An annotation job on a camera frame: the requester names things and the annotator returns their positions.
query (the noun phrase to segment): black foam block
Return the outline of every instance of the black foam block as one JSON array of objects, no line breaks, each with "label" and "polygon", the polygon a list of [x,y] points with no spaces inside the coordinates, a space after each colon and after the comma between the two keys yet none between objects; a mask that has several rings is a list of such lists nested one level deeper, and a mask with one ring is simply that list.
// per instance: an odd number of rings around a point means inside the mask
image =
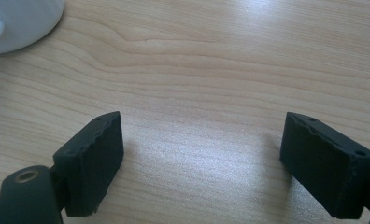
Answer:
[{"label": "black foam block", "polygon": [[53,158],[57,175],[68,186],[66,213],[70,217],[86,217],[96,212],[121,167],[121,114],[113,112],[93,119]]},{"label": "black foam block", "polygon": [[360,218],[369,149],[316,119],[288,113],[280,159],[332,217]]}]

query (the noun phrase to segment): white mug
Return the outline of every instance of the white mug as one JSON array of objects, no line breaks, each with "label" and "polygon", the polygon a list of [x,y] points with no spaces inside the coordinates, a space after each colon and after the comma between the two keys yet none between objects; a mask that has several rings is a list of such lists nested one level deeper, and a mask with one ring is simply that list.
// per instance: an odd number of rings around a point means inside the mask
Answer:
[{"label": "white mug", "polygon": [[0,53],[28,46],[60,20],[64,0],[0,0]]}]

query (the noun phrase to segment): black rubber pad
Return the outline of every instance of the black rubber pad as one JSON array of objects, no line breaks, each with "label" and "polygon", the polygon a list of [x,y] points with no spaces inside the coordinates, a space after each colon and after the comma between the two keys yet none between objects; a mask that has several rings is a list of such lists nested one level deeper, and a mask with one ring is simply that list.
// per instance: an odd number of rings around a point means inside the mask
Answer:
[{"label": "black rubber pad", "polygon": [[113,112],[93,119],[53,158],[57,175],[66,180],[69,190],[67,215],[86,217],[96,212],[121,167],[121,114]]},{"label": "black rubber pad", "polygon": [[0,224],[4,223],[62,223],[48,167],[31,166],[2,182]]},{"label": "black rubber pad", "polygon": [[369,149],[316,119],[288,113],[280,159],[332,217],[360,218]]}]

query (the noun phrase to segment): wood grain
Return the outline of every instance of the wood grain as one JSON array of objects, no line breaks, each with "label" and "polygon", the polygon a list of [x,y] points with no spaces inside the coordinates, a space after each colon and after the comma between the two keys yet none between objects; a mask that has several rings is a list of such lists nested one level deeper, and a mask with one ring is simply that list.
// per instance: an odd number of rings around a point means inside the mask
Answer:
[{"label": "wood grain", "polygon": [[368,223],[332,219],[278,152],[287,111],[370,148],[370,0],[68,0],[0,55],[0,184],[115,110],[123,165],[65,223]]}]

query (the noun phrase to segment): light wood surface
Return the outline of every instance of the light wood surface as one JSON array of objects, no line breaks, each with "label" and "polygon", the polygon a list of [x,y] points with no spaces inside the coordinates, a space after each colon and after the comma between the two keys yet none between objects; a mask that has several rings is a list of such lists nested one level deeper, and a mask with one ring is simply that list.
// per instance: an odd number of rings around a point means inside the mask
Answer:
[{"label": "light wood surface", "polygon": [[65,223],[368,223],[331,218],[278,153],[287,111],[370,148],[370,0],[67,0],[0,55],[0,184],[116,110],[122,167]]}]

